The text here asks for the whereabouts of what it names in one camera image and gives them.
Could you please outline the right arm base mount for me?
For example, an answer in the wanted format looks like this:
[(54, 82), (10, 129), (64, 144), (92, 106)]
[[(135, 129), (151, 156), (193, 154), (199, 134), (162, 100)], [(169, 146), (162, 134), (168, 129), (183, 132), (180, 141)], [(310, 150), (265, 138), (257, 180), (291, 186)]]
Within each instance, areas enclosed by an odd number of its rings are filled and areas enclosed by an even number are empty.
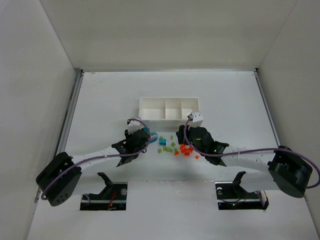
[(269, 207), (265, 191), (247, 192), (241, 186), (245, 171), (240, 171), (233, 181), (216, 181), (215, 191), (219, 210), (263, 210)]

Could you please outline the teal frog lotus brick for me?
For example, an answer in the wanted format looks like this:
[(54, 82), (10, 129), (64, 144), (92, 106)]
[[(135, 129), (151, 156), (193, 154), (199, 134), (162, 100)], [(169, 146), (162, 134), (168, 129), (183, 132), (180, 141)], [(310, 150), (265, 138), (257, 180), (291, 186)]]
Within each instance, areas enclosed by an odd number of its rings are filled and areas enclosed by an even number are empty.
[(158, 140), (158, 134), (156, 132), (152, 132), (150, 134), (150, 142), (153, 143)]

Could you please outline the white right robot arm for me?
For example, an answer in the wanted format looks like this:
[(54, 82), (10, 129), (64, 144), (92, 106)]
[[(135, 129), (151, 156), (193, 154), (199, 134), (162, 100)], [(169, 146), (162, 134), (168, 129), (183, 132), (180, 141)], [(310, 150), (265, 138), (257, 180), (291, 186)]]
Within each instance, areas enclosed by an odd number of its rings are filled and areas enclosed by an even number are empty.
[(294, 198), (305, 194), (313, 169), (286, 146), (265, 152), (246, 152), (215, 141), (204, 127), (184, 125), (179, 126), (176, 136), (180, 145), (189, 145), (212, 165), (244, 168), (232, 183), (247, 193), (279, 190)]

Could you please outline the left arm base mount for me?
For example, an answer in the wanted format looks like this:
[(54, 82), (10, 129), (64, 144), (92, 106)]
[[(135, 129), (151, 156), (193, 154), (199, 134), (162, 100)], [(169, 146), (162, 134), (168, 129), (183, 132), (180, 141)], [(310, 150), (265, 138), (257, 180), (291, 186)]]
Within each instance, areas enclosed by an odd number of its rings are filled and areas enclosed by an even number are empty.
[(86, 193), (81, 197), (80, 211), (125, 211), (127, 208), (127, 182), (112, 182), (103, 172), (98, 172), (104, 183), (99, 193)]

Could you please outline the teal two-by-two brick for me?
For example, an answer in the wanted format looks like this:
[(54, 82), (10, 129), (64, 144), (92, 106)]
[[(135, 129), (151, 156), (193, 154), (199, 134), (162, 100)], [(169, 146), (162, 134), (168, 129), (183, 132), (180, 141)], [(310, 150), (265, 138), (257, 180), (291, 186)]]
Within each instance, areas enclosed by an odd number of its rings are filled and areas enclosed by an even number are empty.
[(150, 131), (148, 130), (148, 128), (145, 128), (145, 127), (143, 128), (143, 131), (146, 132), (147, 134), (150, 133)]

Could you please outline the small teal slope brick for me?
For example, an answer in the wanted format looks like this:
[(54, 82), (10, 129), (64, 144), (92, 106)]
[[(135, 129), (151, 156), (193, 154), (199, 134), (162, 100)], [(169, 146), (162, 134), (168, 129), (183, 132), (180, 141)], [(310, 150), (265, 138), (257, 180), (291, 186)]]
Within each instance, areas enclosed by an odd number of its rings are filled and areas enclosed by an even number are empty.
[(159, 145), (160, 146), (166, 146), (167, 145), (167, 140), (165, 138), (160, 138), (159, 139)]

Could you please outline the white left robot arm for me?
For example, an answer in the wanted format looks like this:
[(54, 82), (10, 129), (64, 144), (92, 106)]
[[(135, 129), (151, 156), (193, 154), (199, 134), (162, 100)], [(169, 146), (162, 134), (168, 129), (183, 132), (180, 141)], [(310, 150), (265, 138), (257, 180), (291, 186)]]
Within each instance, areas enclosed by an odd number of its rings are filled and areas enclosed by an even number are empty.
[(125, 139), (107, 148), (85, 155), (70, 156), (65, 151), (58, 153), (36, 177), (42, 195), (52, 207), (59, 206), (74, 193), (85, 170), (107, 161), (117, 160), (118, 166), (131, 163), (145, 153), (152, 134), (146, 128), (134, 133), (125, 131)]

